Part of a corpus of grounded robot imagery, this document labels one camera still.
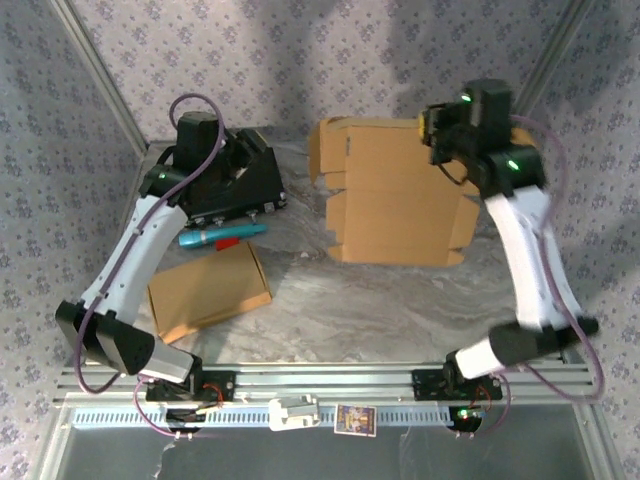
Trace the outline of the right controller board green light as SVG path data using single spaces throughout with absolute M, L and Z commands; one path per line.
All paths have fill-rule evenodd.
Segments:
M 452 424 L 449 429 L 456 433 L 475 433 L 481 426 L 486 409 L 480 406 L 456 406 L 449 408 Z

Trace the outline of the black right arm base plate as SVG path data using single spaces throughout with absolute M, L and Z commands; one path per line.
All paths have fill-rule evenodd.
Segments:
M 414 399 L 417 401 L 501 400 L 501 383 L 490 376 L 449 381 L 443 369 L 411 371 Z

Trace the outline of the white plastic bracket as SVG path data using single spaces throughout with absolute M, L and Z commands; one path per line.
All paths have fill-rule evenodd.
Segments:
M 274 398 L 268 402 L 268 425 L 271 431 L 315 428 L 320 423 L 319 402 L 312 394 Z

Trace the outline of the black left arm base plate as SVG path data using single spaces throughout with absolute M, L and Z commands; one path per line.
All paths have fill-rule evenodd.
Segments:
M 147 386 L 145 399 L 150 402 L 217 403 L 234 397 L 236 372 L 202 370 L 191 373 L 182 383 L 158 380 Z

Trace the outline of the flat folded brown cardboard box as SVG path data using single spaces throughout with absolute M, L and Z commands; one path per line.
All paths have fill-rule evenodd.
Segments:
M 167 344 L 266 306 L 273 299 L 249 242 L 155 274 L 147 295 L 156 333 Z

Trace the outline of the teal marker pen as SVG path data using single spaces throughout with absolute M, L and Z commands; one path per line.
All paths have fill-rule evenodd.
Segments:
M 267 230 L 268 227 L 265 224 L 245 224 L 208 230 L 190 230 L 178 235 L 178 243 L 182 248 L 194 249 L 213 244 L 220 240 L 252 237 L 265 233 Z

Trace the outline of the colourful picture card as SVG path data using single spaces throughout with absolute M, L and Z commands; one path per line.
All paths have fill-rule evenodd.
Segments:
M 338 404 L 333 431 L 338 435 L 366 438 L 377 436 L 377 410 L 373 406 Z

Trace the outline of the aluminium rail beam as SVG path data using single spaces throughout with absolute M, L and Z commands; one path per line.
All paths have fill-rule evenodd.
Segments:
M 267 402 L 281 396 L 312 394 L 325 402 L 409 402 L 414 399 L 411 371 L 442 369 L 435 364 L 238 364 L 214 365 L 202 370 L 236 372 L 236 402 Z M 504 374 L 512 395 L 552 400 L 549 381 L 569 395 L 583 397 L 595 391 L 594 376 L 584 364 L 543 361 L 532 373 L 517 367 Z

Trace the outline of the aluminium frame post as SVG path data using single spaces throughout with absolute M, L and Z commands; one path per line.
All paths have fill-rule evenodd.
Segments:
M 595 0 L 567 0 L 559 19 L 550 31 L 542 52 L 515 100 L 514 111 L 516 114 L 528 116 L 534 110 L 594 2 Z
M 79 15 L 72 0 L 48 0 L 59 18 L 70 42 L 88 71 L 96 88 L 114 115 L 119 127 L 138 155 L 147 151 L 147 143 L 134 115 L 118 90 L 108 66 L 101 58 L 89 29 Z

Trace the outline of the brown cardboard box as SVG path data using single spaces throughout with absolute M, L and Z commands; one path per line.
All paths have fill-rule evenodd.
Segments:
M 249 242 L 155 274 L 147 295 L 156 333 L 167 344 L 266 306 L 273 299 Z
M 311 180 L 323 179 L 329 256 L 342 263 L 450 267 L 464 260 L 480 206 L 478 190 L 430 162 L 415 118 L 330 117 L 309 137 Z

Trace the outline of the black case with metal latches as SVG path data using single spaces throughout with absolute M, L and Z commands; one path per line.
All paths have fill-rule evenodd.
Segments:
M 237 178 L 224 178 L 222 170 L 211 165 L 187 186 L 184 200 L 188 229 L 284 208 L 287 197 L 274 149 L 258 152 Z

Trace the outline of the black left controller board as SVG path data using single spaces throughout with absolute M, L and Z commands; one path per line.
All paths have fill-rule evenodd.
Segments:
M 207 414 L 218 410 L 216 406 L 204 406 L 195 409 L 169 409 L 165 421 L 169 432 L 176 438 L 214 438 L 211 429 L 205 428 Z

